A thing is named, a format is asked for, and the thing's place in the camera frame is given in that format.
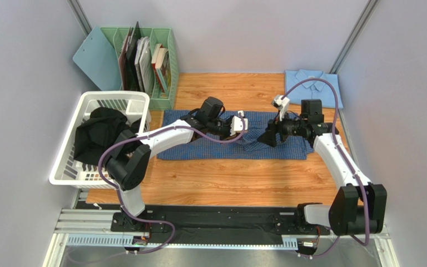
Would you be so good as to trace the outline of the black shirt in basket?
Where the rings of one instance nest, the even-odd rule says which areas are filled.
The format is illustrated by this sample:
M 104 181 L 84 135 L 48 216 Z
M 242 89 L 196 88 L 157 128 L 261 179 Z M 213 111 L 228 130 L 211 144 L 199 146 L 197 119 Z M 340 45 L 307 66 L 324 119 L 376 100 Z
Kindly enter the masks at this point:
M 91 112 L 88 120 L 76 128 L 73 158 L 95 166 L 123 131 L 138 133 L 140 126 L 140 119 L 129 123 L 122 112 L 99 107 Z

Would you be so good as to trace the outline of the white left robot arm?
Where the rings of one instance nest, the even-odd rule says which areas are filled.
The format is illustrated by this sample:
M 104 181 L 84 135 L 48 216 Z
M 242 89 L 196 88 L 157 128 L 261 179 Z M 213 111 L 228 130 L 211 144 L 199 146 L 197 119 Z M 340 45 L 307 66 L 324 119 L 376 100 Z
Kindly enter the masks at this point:
M 175 122 L 162 128 L 145 132 L 121 133 L 115 143 L 100 157 L 98 168 L 106 169 L 107 181 L 116 190 L 123 214 L 131 220 L 140 219 L 145 210 L 140 184 L 145 178 L 149 161 L 178 145 L 204 138 L 218 144 L 233 143 L 245 134 L 247 119 L 243 111 L 223 120 L 223 102 L 209 97 L 200 108 L 189 111 Z

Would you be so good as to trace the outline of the light blue clipboard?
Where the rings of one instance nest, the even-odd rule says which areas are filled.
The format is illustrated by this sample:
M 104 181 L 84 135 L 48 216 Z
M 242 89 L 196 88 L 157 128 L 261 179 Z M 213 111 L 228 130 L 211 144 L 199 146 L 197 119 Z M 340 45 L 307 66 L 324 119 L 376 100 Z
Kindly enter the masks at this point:
M 99 26 L 92 29 L 72 59 L 99 90 L 120 90 L 122 81 L 118 58 Z

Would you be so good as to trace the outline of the blue checked long sleeve shirt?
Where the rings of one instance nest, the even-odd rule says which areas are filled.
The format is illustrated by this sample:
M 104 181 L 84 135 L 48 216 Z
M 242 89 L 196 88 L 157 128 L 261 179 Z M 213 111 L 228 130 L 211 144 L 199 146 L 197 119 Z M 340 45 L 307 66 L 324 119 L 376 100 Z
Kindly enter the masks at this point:
M 268 120 L 274 118 L 274 112 L 245 111 L 249 120 L 248 131 L 239 141 L 229 144 L 219 144 L 205 138 L 200 138 L 188 144 L 177 145 L 160 152 L 160 160 L 200 160 L 200 159 L 280 159 L 306 160 L 313 153 L 310 144 L 302 137 L 291 136 L 281 142 L 277 136 L 277 146 L 271 147 L 257 141 L 267 126 Z

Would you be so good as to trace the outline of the dark brown folder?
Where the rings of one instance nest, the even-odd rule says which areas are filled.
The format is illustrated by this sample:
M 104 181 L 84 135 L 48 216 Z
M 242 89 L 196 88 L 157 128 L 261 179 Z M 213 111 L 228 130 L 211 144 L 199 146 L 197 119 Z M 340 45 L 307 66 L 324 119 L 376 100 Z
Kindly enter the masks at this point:
M 138 81 L 135 58 L 137 53 L 137 41 L 142 37 L 140 24 L 136 22 L 134 27 L 130 27 L 123 40 L 123 44 L 118 57 L 118 66 L 120 68 L 122 89 L 124 91 L 141 92 L 141 86 Z

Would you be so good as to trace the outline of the red spine book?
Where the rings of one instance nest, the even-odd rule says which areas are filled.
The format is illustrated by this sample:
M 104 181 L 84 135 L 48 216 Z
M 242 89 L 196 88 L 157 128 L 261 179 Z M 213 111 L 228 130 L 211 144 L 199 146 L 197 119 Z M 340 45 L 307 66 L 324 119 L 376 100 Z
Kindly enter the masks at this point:
M 161 90 L 161 97 L 167 98 L 171 88 L 171 69 L 169 50 L 161 43 L 155 44 L 151 65 Z

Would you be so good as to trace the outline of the white paper folder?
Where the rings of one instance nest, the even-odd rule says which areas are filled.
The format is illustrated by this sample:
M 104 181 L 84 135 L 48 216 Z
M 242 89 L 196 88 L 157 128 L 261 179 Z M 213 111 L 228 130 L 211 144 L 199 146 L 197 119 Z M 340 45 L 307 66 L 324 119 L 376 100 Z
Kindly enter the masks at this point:
M 137 41 L 137 51 L 135 55 L 135 70 L 140 91 L 152 94 L 154 87 L 154 74 L 151 66 L 150 38 L 142 37 Z

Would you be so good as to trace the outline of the folded light blue shirt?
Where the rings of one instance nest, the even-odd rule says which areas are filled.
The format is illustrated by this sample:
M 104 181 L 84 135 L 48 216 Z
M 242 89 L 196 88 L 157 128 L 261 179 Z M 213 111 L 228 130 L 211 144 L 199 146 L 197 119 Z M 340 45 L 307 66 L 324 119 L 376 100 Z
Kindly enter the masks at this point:
M 340 95 L 338 75 L 335 74 L 305 69 L 299 69 L 296 71 L 286 70 L 285 92 L 287 92 L 294 85 L 308 78 L 320 78 L 330 83 L 334 87 L 337 94 L 338 109 L 342 109 L 344 107 Z M 325 108 L 335 108 L 336 106 L 335 97 L 331 88 L 326 83 L 321 81 L 304 82 L 291 93 L 289 93 L 287 98 L 290 99 L 290 103 L 296 105 L 300 105 L 302 100 L 320 99 L 322 106 Z

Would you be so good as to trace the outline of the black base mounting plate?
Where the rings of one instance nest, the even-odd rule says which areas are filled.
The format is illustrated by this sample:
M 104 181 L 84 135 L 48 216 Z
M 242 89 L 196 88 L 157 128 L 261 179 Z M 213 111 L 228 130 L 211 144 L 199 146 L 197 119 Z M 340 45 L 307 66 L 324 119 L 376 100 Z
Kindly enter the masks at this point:
M 289 237 L 315 239 L 329 236 L 323 226 L 300 225 L 295 207 L 149 205 L 141 219 L 128 219 L 118 205 L 100 210 L 79 205 L 82 225 L 101 234 L 150 234 L 150 242 L 179 245 L 284 245 Z

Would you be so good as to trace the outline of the white plastic laundry basket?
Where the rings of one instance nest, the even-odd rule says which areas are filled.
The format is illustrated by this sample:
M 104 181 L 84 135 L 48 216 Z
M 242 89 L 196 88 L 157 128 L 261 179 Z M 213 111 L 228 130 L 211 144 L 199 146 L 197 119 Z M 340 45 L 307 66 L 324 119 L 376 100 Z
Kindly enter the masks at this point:
M 151 115 L 148 110 L 150 97 L 144 92 L 98 91 L 84 93 L 76 106 L 63 143 L 56 157 L 49 181 L 53 185 L 73 186 L 78 189 L 110 189 L 99 175 L 97 166 L 75 160 L 76 128 L 90 118 L 92 111 L 107 107 L 123 113 L 129 124 L 139 122 L 137 132 L 150 128 Z

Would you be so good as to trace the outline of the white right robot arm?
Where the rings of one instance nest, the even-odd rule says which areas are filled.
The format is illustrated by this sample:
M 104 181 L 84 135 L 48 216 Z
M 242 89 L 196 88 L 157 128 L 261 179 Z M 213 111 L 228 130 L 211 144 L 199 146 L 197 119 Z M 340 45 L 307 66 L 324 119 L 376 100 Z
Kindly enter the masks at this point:
M 364 175 L 348 154 L 333 122 L 325 122 L 320 100 L 303 100 L 298 116 L 288 114 L 290 100 L 277 95 L 278 114 L 267 123 L 258 142 L 277 146 L 290 136 L 306 140 L 331 173 L 337 194 L 331 205 L 298 205 L 300 225 L 321 225 L 337 236 L 378 234 L 384 226 L 387 191 Z

